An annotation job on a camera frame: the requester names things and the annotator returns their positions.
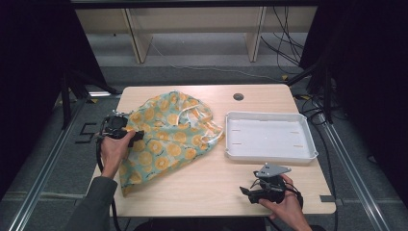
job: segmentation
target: sleeve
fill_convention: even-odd
[[[117,182],[103,176],[93,178],[87,196],[75,209],[65,230],[110,230],[109,211]]]

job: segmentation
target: fabric bag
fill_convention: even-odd
[[[130,113],[126,129],[144,136],[119,168],[123,194],[212,150],[223,138],[223,128],[212,119],[206,104],[180,91],[151,98]]]

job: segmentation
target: black curtain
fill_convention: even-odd
[[[0,35],[2,198],[52,113],[64,73],[75,69],[106,82],[75,11],[67,6],[2,0]]]

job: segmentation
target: human hand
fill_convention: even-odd
[[[114,179],[120,162],[126,156],[129,141],[135,134],[136,132],[131,130],[120,140],[109,137],[103,139],[101,144],[101,156],[104,164],[102,176]]]
[[[293,185],[293,180],[291,178],[285,174],[281,174],[281,176],[285,182],[288,183],[288,188]],[[303,215],[295,193],[285,191],[285,199],[279,204],[271,202],[267,199],[259,199],[259,203],[272,211],[269,218],[281,218],[296,231],[312,230]]]

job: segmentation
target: plastic tray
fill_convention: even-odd
[[[309,164],[318,156],[301,114],[230,112],[226,132],[225,153],[232,160]]]

